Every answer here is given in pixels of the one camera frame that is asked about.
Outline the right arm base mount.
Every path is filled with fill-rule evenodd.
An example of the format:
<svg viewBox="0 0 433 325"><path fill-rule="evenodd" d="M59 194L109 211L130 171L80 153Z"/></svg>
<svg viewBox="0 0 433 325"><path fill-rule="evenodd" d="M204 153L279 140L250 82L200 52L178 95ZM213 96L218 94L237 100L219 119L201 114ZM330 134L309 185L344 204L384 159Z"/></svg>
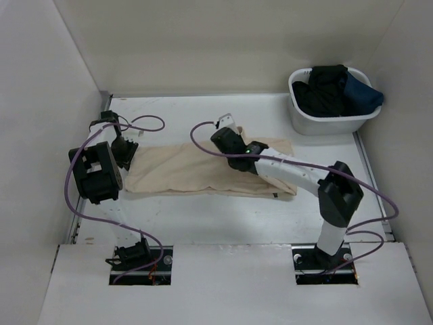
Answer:
<svg viewBox="0 0 433 325"><path fill-rule="evenodd" d="M343 244L336 255L330 259L320 256L313 244L294 245L292 258L298 285L358 284L357 273L352 263L334 270L352 258L352 251L348 244Z"/></svg>

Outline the beige trousers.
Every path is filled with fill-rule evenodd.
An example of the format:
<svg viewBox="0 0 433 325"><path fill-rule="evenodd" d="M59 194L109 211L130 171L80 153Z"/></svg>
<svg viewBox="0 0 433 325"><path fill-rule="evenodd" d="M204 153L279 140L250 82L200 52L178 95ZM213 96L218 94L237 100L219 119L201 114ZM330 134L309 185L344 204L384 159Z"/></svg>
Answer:
<svg viewBox="0 0 433 325"><path fill-rule="evenodd" d="M297 195L295 185L236 171L226 158L207 154L193 143L138 148L124 189L142 196L221 194L289 199Z"/></svg>

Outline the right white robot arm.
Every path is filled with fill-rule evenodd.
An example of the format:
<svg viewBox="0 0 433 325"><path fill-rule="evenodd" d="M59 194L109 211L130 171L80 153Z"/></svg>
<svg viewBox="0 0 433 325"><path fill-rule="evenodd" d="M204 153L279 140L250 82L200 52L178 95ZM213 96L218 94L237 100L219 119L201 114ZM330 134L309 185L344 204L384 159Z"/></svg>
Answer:
<svg viewBox="0 0 433 325"><path fill-rule="evenodd" d="M328 170L288 164L290 156L258 141L246 144L241 135L223 127L215 132L211 142L227 159L232 169L255 174L266 181L290 183L318 198L323 224L313 257L319 269L337 267L338 253L355 211L364 196L360 185ZM241 154L241 158L232 155Z"/></svg>

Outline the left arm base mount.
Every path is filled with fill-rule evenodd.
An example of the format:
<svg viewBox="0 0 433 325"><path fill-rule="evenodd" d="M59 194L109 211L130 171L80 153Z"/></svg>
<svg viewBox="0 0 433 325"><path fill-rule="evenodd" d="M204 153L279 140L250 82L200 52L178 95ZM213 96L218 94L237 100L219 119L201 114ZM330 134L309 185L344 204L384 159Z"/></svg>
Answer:
<svg viewBox="0 0 433 325"><path fill-rule="evenodd" d="M134 253L123 259L119 255L114 255L105 260L110 266L109 285L168 286L171 284L173 253L172 246L165 246L164 254L159 262L130 272L118 280L115 279L122 273L155 261L160 256L160 249L151 246L148 252Z"/></svg>

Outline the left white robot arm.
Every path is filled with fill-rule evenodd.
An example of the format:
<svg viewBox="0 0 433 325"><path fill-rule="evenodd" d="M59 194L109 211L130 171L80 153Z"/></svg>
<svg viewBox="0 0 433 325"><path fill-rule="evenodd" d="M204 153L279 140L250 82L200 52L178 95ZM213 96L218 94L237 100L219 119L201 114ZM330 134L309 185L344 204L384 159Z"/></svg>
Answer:
<svg viewBox="0 0 433 325"><path fill-rule="evenodd" d="M128 171L139 144L123 137L119 115L102 112L90 124L90 142L78 155L73 167L81 198L99 207L114 225L132 226L119 199L123 191L122 172Z"/></svg>

